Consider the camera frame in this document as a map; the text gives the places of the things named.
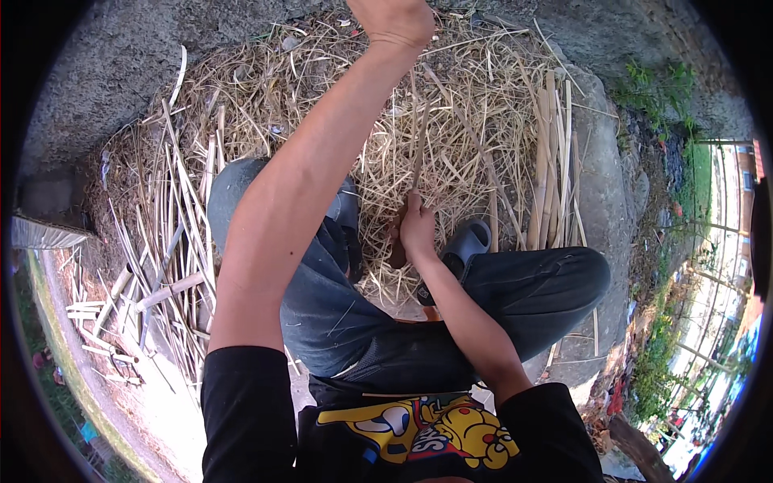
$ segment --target dry grass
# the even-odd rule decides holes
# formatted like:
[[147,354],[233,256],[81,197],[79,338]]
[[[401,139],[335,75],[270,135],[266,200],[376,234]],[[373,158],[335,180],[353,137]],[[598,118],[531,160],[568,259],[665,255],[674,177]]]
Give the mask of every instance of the dry grass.
[[[205,344],[200,334],[208,332],[216,302],[217,260],[204,213],[212,179],[227,162],[271,157],[363,54],[368,42],[361,30],[356,31],[356,20],[339,26],[339,19],[350,15],[328,12],[293,25],[276,25],[242,46],[215,51],[188,66],[169,115],[163,103],[170,99],[174,83],[159,90],[147,118],[128,125],[104,146],[111,153],[107,191],[103,192],[101,181],[94,183],[92,213],[108,245],[124,247],[124,253],[135,260],[148,251],[145,271],[151,275],[139,283],[143,291],[152,291],[158,270],[164,273],[163,284],[199,271],[205,274],[204,285],[157,306],[171,321],[167,335],[179,342],[178,364],[194,383]],[[417,119],[425,103],[430,113],[419,188],[438,213],[437,246],[463,219],[491,216],[490,197],[495,193],[499,247],[523,249],[520,240],[532,209],[530,180],[538,130],[534,92],[545,85],[546,71],[557,66],[530,31],[491,24],[471,28],[469,17],[455,13],[439,12],[436,20],[437,36],[414,67],[415,94],[410,76],[405,76],[386,102],[361,155],[352,160],[361,198],[359,235],[366,265],[359,289],[393,304],[412,298],[419,282],[410,266],[389,267],[387,225],[412,183]],[[283,42],[290,42],[288,37],[297,43],[290,50],[283,48]],[[421,63],[437,74],[447,96],[425,75]],[[496,180],[459,114],[492,159]],[[563,152],[561,156],[568,159]],[[95,156],[96,166],[99,157]],[[500,191],[496,182],[502,186]],[[567,194],[564,187],[562,206],[570,204]],[[115,219],[106,208],[108,196],[116,207]],[[165,252],[180,223],[185,225],[182,240],[164,269]],[[134,253],[128,253],[127,244]]]

